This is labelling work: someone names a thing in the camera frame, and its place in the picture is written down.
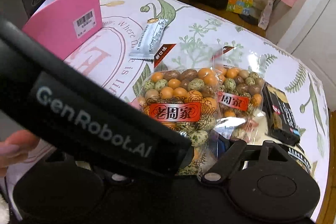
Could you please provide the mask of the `person's left hand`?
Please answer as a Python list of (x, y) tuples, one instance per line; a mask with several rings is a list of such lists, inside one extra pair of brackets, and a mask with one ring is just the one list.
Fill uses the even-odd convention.
[(21, 163), (28, 157), (30, 151), (39, 144), (40, 139), (28, 130), (12, 133), (1, 142), (1, 177), (5, 177), (9, 166)]

